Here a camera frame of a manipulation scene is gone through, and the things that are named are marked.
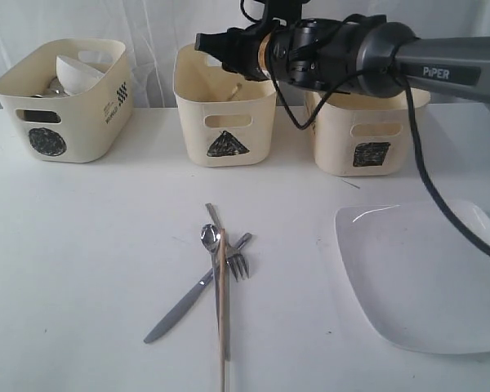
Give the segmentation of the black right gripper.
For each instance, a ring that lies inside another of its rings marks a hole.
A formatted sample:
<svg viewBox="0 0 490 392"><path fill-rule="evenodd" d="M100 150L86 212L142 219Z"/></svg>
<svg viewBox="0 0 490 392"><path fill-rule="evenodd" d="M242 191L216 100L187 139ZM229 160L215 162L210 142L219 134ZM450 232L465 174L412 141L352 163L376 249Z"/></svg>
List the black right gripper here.
<svg viewBox="0 0 490 392"><path fill-rule="evenodd" d="M267 24L251 24L245 29L231 27L224 33L197 33L194 48L204 53L224 53L221 68L249 81L270 78L259 63L260 45L268 35Z"/></svg>

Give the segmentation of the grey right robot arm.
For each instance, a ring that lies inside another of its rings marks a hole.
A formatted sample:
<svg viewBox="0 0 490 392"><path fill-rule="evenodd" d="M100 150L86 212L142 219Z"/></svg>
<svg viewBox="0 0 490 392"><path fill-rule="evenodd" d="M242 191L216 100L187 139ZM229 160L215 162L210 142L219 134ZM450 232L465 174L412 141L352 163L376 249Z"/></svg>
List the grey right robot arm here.
<svg viewBox="0 0 490 392"><path fill-rule="evenodd" d="M260 22L224 33L199 33L196 51L249 81L337 89L376 98L405 87L486 104L490 109L490 36L419 38L384 15L344 20Z"/></svg>

